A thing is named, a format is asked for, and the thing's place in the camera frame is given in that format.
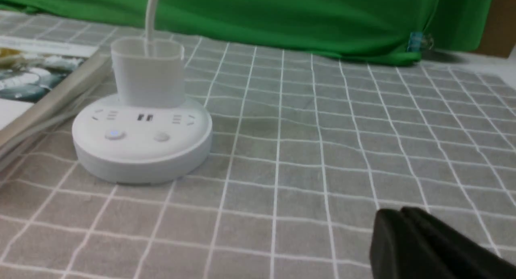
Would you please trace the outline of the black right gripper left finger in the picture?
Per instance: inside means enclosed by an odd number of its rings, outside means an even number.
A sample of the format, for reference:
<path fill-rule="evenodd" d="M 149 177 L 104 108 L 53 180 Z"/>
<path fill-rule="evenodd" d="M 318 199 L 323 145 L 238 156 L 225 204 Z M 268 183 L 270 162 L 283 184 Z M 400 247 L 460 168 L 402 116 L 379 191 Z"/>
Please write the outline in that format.
<path fill-rule="evenodd" d="M 430 245 L 394 209 L 376 212 L 369 261 L 374 279 L 454 279 Z"/>

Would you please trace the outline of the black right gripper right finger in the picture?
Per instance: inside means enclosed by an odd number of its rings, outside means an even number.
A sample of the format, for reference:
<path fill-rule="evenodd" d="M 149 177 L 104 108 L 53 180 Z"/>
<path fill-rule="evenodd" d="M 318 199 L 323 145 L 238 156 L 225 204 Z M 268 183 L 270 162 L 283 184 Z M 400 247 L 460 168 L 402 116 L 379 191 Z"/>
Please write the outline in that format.
<path fill-rule="evenodd" d="M 515 265 L 489 252 L 421 208 L 402 207 L 439 259 L 457 279 L 514 279 Z"/>

